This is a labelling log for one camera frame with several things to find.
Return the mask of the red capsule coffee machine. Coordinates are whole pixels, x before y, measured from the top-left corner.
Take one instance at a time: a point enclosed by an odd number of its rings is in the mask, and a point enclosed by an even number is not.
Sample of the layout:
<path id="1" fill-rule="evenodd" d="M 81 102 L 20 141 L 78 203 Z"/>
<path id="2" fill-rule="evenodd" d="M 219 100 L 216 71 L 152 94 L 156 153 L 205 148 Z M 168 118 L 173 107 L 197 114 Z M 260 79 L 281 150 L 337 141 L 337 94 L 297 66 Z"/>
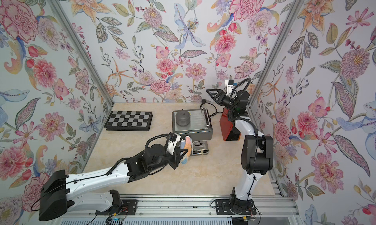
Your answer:
<path id="1" fill-rule="evenodd" d="M 224 109 L 219 120 L 224 141 L 239 141 L 240 131 L 228 120 L 228 109 Z"/>

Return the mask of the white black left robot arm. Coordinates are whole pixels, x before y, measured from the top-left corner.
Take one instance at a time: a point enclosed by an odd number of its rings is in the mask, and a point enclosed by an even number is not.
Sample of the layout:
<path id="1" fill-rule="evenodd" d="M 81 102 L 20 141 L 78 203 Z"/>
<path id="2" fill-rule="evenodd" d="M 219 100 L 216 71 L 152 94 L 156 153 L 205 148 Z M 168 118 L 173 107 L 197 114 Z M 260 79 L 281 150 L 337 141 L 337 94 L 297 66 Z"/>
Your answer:
<path id="1" fill-rule="evenodd" d="M 123 157 L 112 167 L 81 174 L 66 174 L 59 170 L 43 184 L 35 202 L 39 221 L 50 221 L 72 211 L 95 210 L 112 216 L 123 210 L 118 191 L 98 193 L 112 185 L 128 184 L 155 175 L 170 166 L 175 170 L 192 149 L 192 139 L 175 133 L 149 139 L 144 150 L 133 157 Z"/>

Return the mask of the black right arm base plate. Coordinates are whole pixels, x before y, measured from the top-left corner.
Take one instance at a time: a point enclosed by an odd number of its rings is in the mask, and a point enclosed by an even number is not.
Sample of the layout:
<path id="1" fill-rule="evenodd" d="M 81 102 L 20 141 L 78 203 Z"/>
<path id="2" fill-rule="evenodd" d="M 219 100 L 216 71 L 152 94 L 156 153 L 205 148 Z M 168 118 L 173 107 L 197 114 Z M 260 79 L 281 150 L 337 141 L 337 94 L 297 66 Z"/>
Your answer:
<path id="1" fill-rule="evenodd" d="M 216 210 L 217 215 L 257 215 L 257 210 L 252 199 L 241 201 L 236 199 L 231 202 L 229 199 L 216 199 L 212 201 L 211 207 Z"/>

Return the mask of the grey steel coffee machine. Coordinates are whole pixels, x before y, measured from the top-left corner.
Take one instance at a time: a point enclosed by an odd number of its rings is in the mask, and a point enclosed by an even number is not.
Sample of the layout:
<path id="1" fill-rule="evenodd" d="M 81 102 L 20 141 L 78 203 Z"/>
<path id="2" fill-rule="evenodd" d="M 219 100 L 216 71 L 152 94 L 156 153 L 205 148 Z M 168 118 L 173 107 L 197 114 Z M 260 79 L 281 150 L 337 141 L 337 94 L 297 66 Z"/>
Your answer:
<path id="1" fill-rule="evenodd" d="M 192 139 L 193 156 L 209 153 L 208 141 L 212 139 L 213 127 L 206 108 L 173 111 L 172 130 L 183 138 Z"/>

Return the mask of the black white checkerboard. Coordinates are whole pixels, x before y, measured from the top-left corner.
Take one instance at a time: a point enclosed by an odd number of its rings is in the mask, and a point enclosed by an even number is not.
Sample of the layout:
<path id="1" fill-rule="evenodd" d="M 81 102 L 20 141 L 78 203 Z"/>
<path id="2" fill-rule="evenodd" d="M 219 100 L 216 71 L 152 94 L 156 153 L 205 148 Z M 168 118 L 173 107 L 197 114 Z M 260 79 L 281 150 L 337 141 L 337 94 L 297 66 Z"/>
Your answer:
<path id="1" fill-rule="evenodd" d="M 111 111 L 107 131 L 149 131 L 153 114 L 147 111 Z"/>

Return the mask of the aluminium front frame rail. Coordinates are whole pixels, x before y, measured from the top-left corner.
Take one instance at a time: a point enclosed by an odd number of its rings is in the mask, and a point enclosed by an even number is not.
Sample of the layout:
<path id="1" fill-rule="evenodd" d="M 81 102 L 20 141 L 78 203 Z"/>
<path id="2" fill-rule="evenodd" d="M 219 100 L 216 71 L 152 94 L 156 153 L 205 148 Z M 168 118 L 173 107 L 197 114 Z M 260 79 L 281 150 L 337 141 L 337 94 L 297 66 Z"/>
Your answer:
<path id="1" fill-rule="evenodd" d="M 116 195 L 114 203 L 120 204 L 121 200 L 138 200 L 135 215 L 129 216 L 241 216 L 241 215 L 217 215 L 211 207 L 216 199 L 229 199 L 225 197 L 209 196 L 151 196 L 151 195 Z M 299 217 L 296 203 L 287 197 L 248 197 L 246 201 L 254 201 L 257 218 L 263 217 Z"/>

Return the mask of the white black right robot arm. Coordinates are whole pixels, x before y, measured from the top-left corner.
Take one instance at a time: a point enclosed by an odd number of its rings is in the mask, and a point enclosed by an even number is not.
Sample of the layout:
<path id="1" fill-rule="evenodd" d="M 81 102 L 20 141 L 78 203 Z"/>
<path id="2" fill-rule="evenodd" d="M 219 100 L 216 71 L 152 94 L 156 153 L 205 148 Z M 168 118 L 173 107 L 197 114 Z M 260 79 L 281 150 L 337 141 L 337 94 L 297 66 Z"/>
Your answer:
<path id="1" fill-rule="evenodd" d="M 233 129 L 244 137 L 241 152 L 243 176 L 228 199 L 215 199 L 217 215 L 256 216 L 258 209 L 252 199 L 258 181 L 273 167 L 273 138 L 264 135 L 250 119 L 248 86 L 251 79 L 239 83 L 225 82 L 226 89 L 207 89 L 210 98 L 224 107 L 223 115 Z"/>

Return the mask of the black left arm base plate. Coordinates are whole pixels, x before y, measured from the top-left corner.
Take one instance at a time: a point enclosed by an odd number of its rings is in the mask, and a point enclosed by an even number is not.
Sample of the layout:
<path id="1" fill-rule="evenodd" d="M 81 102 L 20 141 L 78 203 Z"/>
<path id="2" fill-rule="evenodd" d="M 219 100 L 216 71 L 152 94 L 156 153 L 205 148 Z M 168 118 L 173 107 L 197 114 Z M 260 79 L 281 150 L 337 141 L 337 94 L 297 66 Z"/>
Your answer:
<path id="1" fill-rule="evenodd" d="M 103 216 L 110 216 L 110 215 L 135 215 L 136 209 L 138 205 L 138 200 L 125 200 L 122 199 L 120 205 L 112 205 L 109 209 L 105 211 L 96 211 L 95 215 L 103 215 Z"/>

